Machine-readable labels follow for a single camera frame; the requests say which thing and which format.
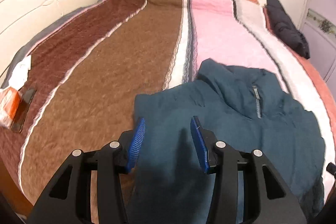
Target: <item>teal jacket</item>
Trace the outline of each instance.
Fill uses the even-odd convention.
[[[199,167],[190,133],[193,116],[237,150],[262,150],[297,196],[307,219],[323,206],[325,144],[317,120],[282,91],[271,72],[208,59],[194,82],[138,95],[134,115],[145,118],[146,135],[127,208],[130,223],[206,223],[214,176]],[[239,203],[241,211],[241,191]]]

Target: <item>black gripper frame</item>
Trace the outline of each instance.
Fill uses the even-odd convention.
[[[99,223],[128,223],[119,173],[126,173],[126,153],[132,137],[133,130],[129,130],[121,134],[118,147],[111,142],[96,151],[74,150],[44,188],[27,224],[92,224],[92,170],[97,171]]]
[[[216,174],[207,224],[235,224],[238,171],[244,174],[243,224],[306,224],[297,198],[264,153],[244,153],[224,142],[193,118],[208,150],[208,174]]]

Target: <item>blanket stripe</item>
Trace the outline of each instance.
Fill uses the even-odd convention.
[[[66,25],[70,24],[76,17],[86,13],[89,10],[92,10],[93,8],[96,8],[97,6],[101,5],[103,2],[105,2],[107,0],[103,0],[102,2],[98,2],[96,4],[93,4],[89,7],[86,7],[85,9],[81,10],[79,13],[77,13],[76,15],[73,15],[72,17],[70,17],[66,22],[64,22],[63,24],[61,24],[60,26],[58,26],[56,29],[54,29],[52,32],[50,32],[49,34],[47,34],[45,37],[43,37],[42,39],[36,41],[34,43],[34,45],[28,50],[28,52],[26,53],[25,56],[28,56],[31,54],[31,52],[33,52],[33,50],[41,43],[45,43],[48,41],[48,39],[52,38],[53,35],[55,35],[59,30],[61,30],[62,28],[66,27]]]
[[[286,84],[267,51],[234,17],[232,0],[192,0],[197,30],[197,69],[212,58],[226,65],[264,68],[276,74],[283,90]]]
[[[18,179],[19,179],[19,185],[21,188],[21,191],[23,193],[25,193],[23,187],[22,187],[22,180],[21,180],[21,168],[22,168],[22,164],[23,161],[25,159],[25,151],[26,151],[26,147],[28,145],[30,136],[34,130],[34,128],[36,127],[36,125],[38,124],[38,122],[40,121],[40,119],[43,116],[43,113],[45,112],[46,107],[49,105],[49,103],[51,102],[51,100],[54,98],[56,91],[58,90],[58,88],[63,85],[71,76],[71,74],[73,73],[74,69],[86,58],[88,57],[88,55],[93,51],[93,49],[95,47],[97,47],[104,39],[106,39],[107,37],[110,37],[112,35],[112,33],[115,32],[115,30],[117,30],[123,23],[127,22],[130,18],[132,18],[134,15],[136,15],[137,13],[139,13],[142,9],[144,9],[146,7],[147,4],[147,0],[144,1],[144,4],[138,9],[136,10],[134,13],[132,13],[131,15],[129,15],[128,17],[126,17],[122,22],[118,23],[112,30],[110,30],[105,36],[103,36],[102,38],[98,39],[90,48],[88,48],[88,50],[86,51],[86,53],[79,58],[79,60],[77,60],[77,62],[73,65],[73,67],[71,67],[65,74],[64,78],[62,79],[62,81],[60,81],[58,83],[58,85],[50,92],[50,94],[48,95],[48,98],[46,99],[45,103],[43,104],[42,108],[40,109],[39,113],[36,115],[36,117],[34,118],[34,123],[33,125],[29,128],[28,131],[28,135],[25,139],[25,142],[22,146],[21,149],[21,160],[19,163],[19,168],[18,168]]]
[[[232,0],[233,2],[233,6],[234,6],[234,17],[235,19],[239,22],[239,24],[241,24],[261,45],[261,47],[265,50],[265,52],[267,53],[268,57],[272,60],[272,62],[277,66],[277,72],[278,72],[278,80],[279,80],[279,83],[282,87],[282,90],[287,92],[287,93],[290,93],[291,94],[291,91],[289,89],[289,86],[288,86],[288,83],[286,81],[286,79],[284,78],[283,76],[283,73],[282,73],[282,70],[279,66],[279,64],[273,59],[272,55],[269,53],[269,51],[267,50],[267,48],[264,46],[263,42],[258,39],[253,32],[251,32],[248,27],[239,20],[239,18],[237,17],[237,2],[236,0]]]
[[[187,0],[188,12],[188,42],[185,52],[185,63],[183,67],[182,83],[191,82],[193,80],[195,57],[197,56],[197,31],[194,23],[194,15],[191,9],[192,0]]]
[[[266,29],[263,9],[247,0],[236,0],[240,10],[237,17],[260,39],[272,58],[280,66],[293,98],[298,100],[307,111],[312,111],[319,123],[321,136],[325,140],[325,163],[323,167],[323,184],[325,201],[334,184],[334,178],[326,172],[329,162],[335,162],[335,145],[330,127],[330,119],[319,93],[312,80],[302,68],[298,60],[275,36]]]
[[[189,11],[188,0],[183,0],[182,18],[180,26],[180,39],[178,40],[178,49],[175,56],[174,67],[171,72],[168,88],[171,89],[177,85],[181,85],[184,76],[184,65],[187,60],[187,46],[190,43],[189,40]]]

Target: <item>bed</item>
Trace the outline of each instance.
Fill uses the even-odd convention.
[[[293,5],[281,1],[285,7]],[[296,26],[305,13],[304,2],[296,14],[289,8]],[[21,133],[0,128],[0,156],[14,182],[34,204],[71,151],[100,149],[133,127],[135,95],[192,81],[201,62],[213,58],[273,72],[282,89],[315,114],[325,141],[322,177],[327,200],[334,185],[325,167],[335,162],[336,106],[309,61],[272,34],[264,3],[0,0],[0,40],[6,53],[0,60],[5,72],[1,82],[8,80],[17,58],[31,55],[21,91],[36,89]],[[230,28],[219,31],[223,22]],[[233,47],[229,41],[237,34],[239,46]],[[210,46],[208,41],[221,43]],[[124,198],[132,192],[132,181],[132,176],[122,178]],[[95,199],[93,191],[94,219]]]

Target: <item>orange box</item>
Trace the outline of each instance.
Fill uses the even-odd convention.
[[[0,90],[0,125],[11,126],[20,102],[21,95],[16,89],[8,87]]]

